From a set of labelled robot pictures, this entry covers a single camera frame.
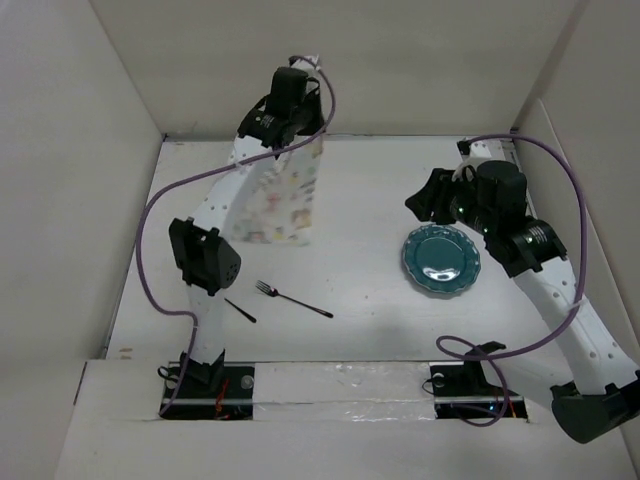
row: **plate center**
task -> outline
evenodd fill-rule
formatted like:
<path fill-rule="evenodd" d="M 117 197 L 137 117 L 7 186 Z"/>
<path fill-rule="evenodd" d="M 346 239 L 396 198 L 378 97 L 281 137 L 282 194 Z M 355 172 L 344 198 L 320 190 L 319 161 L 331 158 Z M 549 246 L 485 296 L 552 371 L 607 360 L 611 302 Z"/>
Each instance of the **plate center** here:
<path fill-rule="evenodd" d="M 465 267 L 462 249 L 441 237 L 425 239 L 416 251 L 416 262 L 426 277 L 438 282 L 450 282 Z"/>

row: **white wall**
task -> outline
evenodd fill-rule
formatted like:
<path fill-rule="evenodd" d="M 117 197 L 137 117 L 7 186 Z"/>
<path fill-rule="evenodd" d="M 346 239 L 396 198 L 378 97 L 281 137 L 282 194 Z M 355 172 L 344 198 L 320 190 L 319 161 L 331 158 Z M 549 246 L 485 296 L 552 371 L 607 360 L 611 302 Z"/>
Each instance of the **white wall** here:
<path fill-rule="evenodd" d="M 523 133 L 562 148 L 580 177 L 595 227 L 590 236 L 588 293 L 621 345 L 637 360 L 639 17 L 636 0 L 588 2 L 522 124 Z M 568 182 L 545 155 L 526 146 L 520 153 L 538 214 L 556 226 L 576 258 L 577 213 Z M 640 469 L 640 420 L 624 433 Z"/>
<path fill-rule="evenodd" d="M 576 0 L 91 0 L 159 128 L 225 137 L 294 53 L 320 53 L 333 131 L 469 134 L 515 120 Z"/>
<path fill-rule="evenodd" d="M 161 136 L 87 0 L 0 1 L 0 477 L 52 478 Z"/>

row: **wall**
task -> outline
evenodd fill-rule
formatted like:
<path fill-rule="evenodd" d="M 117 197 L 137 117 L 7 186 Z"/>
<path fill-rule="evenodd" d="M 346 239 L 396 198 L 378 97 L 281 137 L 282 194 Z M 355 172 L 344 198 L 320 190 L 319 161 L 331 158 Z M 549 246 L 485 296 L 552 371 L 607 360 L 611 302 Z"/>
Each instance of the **wall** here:
<path fill-rule="evenodd" d="M 294 53 L 320 53 L 333 131 L 511 127 L 576 0 L 91 0 L 163 132 L 224 137 Z"/>
<path fill-rule="evenodd" d="M 521 125 L 523 133 L 561 148 L 581 180 L 594 227 L 588 294 L 636 360 L 640 360 L 640 162 L 635 142 L 640 129 L 639 15 L 640 3 L 634 0 L 588 2 L 554 71 L 541 80 L 538 99 Z M 520 154 L 538 214 L 557 226 L 576 258 L 577 210 L 568 182 L 540 152 L 521 146 Z M 623 430 L 639 468 L 640 420 Z"/>
<path fill-rule="evenodd" d="M 161 136 L 86 0 L 0 0 L 0 477 L 52 478 Z"/>

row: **fork handle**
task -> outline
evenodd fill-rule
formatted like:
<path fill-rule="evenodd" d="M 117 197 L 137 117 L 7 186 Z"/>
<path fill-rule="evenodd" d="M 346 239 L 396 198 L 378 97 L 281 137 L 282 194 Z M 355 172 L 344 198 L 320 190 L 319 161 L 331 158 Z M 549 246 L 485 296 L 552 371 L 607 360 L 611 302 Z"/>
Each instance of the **fork handle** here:
<path fill-rule="evenodd" d="M 319 313 L 320 315 L 324 315 L 327 318 L 333 318 L 333 313 L 329 313 L 329 312 L 327 312 L 325 310 L 322 310 L 321 308 L 312 307 L 311 305 L 307 305 L 306 303 L 299 302 L 295 298 L 287 297 L 286 295 L 280 294 L 280 296 L 282 298 L 286 298 L 290 302 L 297 303 L 298 305 L 302 305 L 303 307 L 306 307 L 309 310 L 313 310 L 314 312 Z"/>

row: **cable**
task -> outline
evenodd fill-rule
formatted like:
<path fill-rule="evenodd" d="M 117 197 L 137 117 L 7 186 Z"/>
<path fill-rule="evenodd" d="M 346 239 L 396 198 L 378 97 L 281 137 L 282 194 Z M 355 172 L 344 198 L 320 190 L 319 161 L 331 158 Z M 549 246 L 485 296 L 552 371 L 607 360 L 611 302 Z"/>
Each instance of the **cable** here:
<path fill-rule="evenodd" d="M 333 88 L 333 85 L 331 83 L 331 81 L 329 80 L 329 78 L 327 77 L 327 75 L 324 73 L 324 71 L 318 66 L 316 65 L 314 62 L 312 62 L 311 60 L 309 60 L 306 57 L 302 57 L 299 55 L 295 55 L 291 58 L 294 58 L 296 60 L 302 60 L 304 62 L 307 62 L 309 65 L 311 65 L 314 70 L 316 70 L 318 72 L 318 74 L 320 75 L 320 77 L 322 77 L 322 80 L 324 81 L 325 85 L 327 86 L 327 90 L 329 91 L 329 96 L 331 97 L 331 109 L 329 111 L 329 115 L 327 116 L 327 119 L 324 123 L 324 125 L 322 127 L 320 127 L 320 129 L 314 133 L 313 135 L 311 135 L 310 137 L 304 139 L 303 141 L 296 143 L 295 145 L 289 145 L 287 147 L 278 149 L 278 150 L 273 150 L 271 152 L 267 152 L 267 153 L 262 153 L 260 155 L 255 155 L 253 157 L 249 157 L 245 160 L 242 160 L 241 162 L 238 162 L 238 164 L 244 166 L 244 165 L 251 165 L 252 163 L 255 163 L 257 161 L 260 160 L 264 160 L 267 158 L 271 158 L 277 155 L 282 155 L 288 152 L 292 152 L 294 150 L 297 150 L 298 148 L 304 147 L 305 145 L 310 144 L 311 142 L 313 142 L 316 138 L 318 138 L 320 135 L 322 135 L 326 130 L 327 127 L 331 124 L 331 121 L 333 120 L 333 117 L 335 115 L 336 112 L 336 94 L 335 94 L 335 90 Z M 158 202 L 158 200 L 167 192 L 173 190 L 174 188 L 178 188 L 181 187 L 183 185 L 188 185 L 189 183 L 195 182 L 197 180 L 202 180 L 204 178 L 207 177 L 212 177 L 214 175 L 219 175 L 221 173 L 226 173 L 226 172 L 230 172 L 231 170 L 236 169 L 236 165 L 235 164 L 230 164 L 230 165 L 225 165 L 224 167 L 220 167 L 220 168 L 216 168 L 214 170 L 210 170 L 208 172 L 204 172 L 204 173 L 199 173 L 198 175 L 194 175 L 192 177 L 188 177 L 188 178 L 184 178 L 182 180 L 179 180 L 175 183 L 172 183 L 170 185 L 167 185 L 166 187 L 160 189 L 158 192 L 156 192 L 155 195 L 153 195 L 153 197 L 151 197 L 151 200 L 149 200 L 149 202 L 147 203 L 147 205 L 145 206 L 144 210 L 142 211 L 142 215 L 140 216 L 140 222 L 138 223 L 138 229 L 136 231 L 136 242 L 135 242 L 135 257 L 136 257 L 136 267 L 138 269 L 138 277 L 140 278 L 140 284 L 142 285 L 142 289 L 144 290 L 144 294 L 147 297 L 147 300 L 149 300 L 149 303 L 151 304 L 151 306 L 157 310 L 158 312 L 162 313 L 163 315 L 167 315 L 170 317 L 189 317 L 191 318 L 191 321 L 193 322 L 193 327 L 191 329 L 191 336 L 189 338 L 189 345 L 187 347 L 186 350 L 186 355 L 185 355 L 185 361 L 182 362 L 182 365 L 180 366 L 180 373 L 178 374 L 178 379 L 176 381 L 176 386 L 173 389 L 173 393 L 171 394 L 171 397 L 169 398 L 169 401 L 165 404 L 164 407 L 162 407 L 162 409 L 159 412 L 159 415 L 162 416 L 169 408 L 171 408 L 171 406 L 173 405 L 173 402 L 175 401 L 175 399 L 178 396 L 178 392 L 180 391 L 180 387 L 182 386 L 182 382 L 184 381 L 184 377 L 185 374 L 187 372 L 187 365 L 189 364 L 189 362 L 187 361 L 187 359 L 189 359 L 191 357 L 191 353 L 193 352 L 193 346 L 195 344 L 196 341 L 196 334 L 198 332 L 198 317 L 195 315 L 195 313 L 190 312 L 188 310 L 167 310 L 166 308 L 164 308 L 163 306 L 161 306 L 157 300 L 154 298 L 153 293 L 151 292 L 151 288 L 149 287 L 149 282 L 147 281 L 147 276 L 144 272 L 144 265 L 143 265 L 143 261 L 142 261 L 142 235 L 144 233 L 144 226 L 145 223 L 147 222 L 147 219 L 149 218 L 149 213 L 151 212 L 151 209 L 153 208 L 153 206 Z"/>
<path fill-rule="evenodd" d="M 471 342 L 468 342 L 467 340 L 461 337 L 457 337 L 455 335 L 443 335 L 436 339 L 436 346 L 438 347 L 438 349 L 441 352 L 449 355 L 450 357 L 453 357 L 458 360 L 463 360 L 463 361 L 489 362 L 491 367 L 494 369 L 494 371 L 498 375 L 498 378 L 500 379 L 500 386 L 502 387 L 502 393 L 503 393 L 503 402 L 502 402 L 502 408 L 500 409 L 500 412 L 498 412 L 498 415 L 496 416 L 496 418 L 483 424 L 478 424 L 478 423 L 470 422 L 468 420 L 463 419 L 465 423 L 468 423 L 470 425 L 477 426 L 477 427 L 488 427 L 489 425 L 493 425 L 494 423 L 499 421 L 507 413 L 508 406 L 511 403 L 505 376 L 502 373 L 502 370 L 500 370 L 500 368 L 498 367 L 498 365 L 496 365 L 495 360 L 512 358 L 512 357 L 533 352 L 534 350 L 537 350 L 538 348 L 543 347 L 544 345 L 552 342 L 553 340 L 558 338 L 560 335 L 562 335 L 562 333 L 565 330 L 567 330 L 567 328 L 569 328 L 569 325 L 571 325 L 571 322 L 578 314 L 578 310 L 580 309 L 580 303 L 582 302 L 582 297 L 584 296 L 584 288 L 585 288 L 585 283 L 587 278 L 587 206 L 584 198 L 584 192 L 582 191 L 578 178 L 576 177 L 575 173 L 571 169 L 571 166 L 562 157 L 562 155 L 556 152 L 553 148 L 541 142 L 540 140 L 537 140 L 533 137 L 529 137 L 527 135 L 520 135 L 516 133 L 497 133 L 497 134 L 491 134 L 491 135 L 481 135 L 479 137 L 471 138 L 468 141 L 470 143 L 475 143 L 483 140 L 494 140 L 494 139 L 519 140 L 522 142 L 531 143 L 532 145 L 535 145 L 545 150 L 564 169 L 565 173 L 569 177 L 569 180 L 571 181 L 571 184 L 573 185 L 573 189 L 575 190 L 576 198 L 578 200 L 578 209 L 580 211 L 580 263 L 579 263 L 580 268 L 578 273 L 578 282 L 576 284 L 576 293 L 573 301 L 574 305 L 572 306 L 571 310 L 569 310 L 569 313 L 567 314 L 567 318 L 558 326 L 558 328 L 552 331 L 549 335 L 542 338 L 541 340 L 538 340 L 535 343 L 532 343 L 531 345 L 518 348 L 516 350 L 511 350 L 508 352 L 494 353 L 494 354 L 488 355 L 483 353 L 479 348 L 474 346 Z M 442 343 L 445 341 L 462 343 L 463 345 L 472 347 L 478 353 L 478 355 L 461 355 L 459 353 L 453 352 L 442 346 Z M 464 406 L 464 408 L 477 409 L 479 407 Z"/>

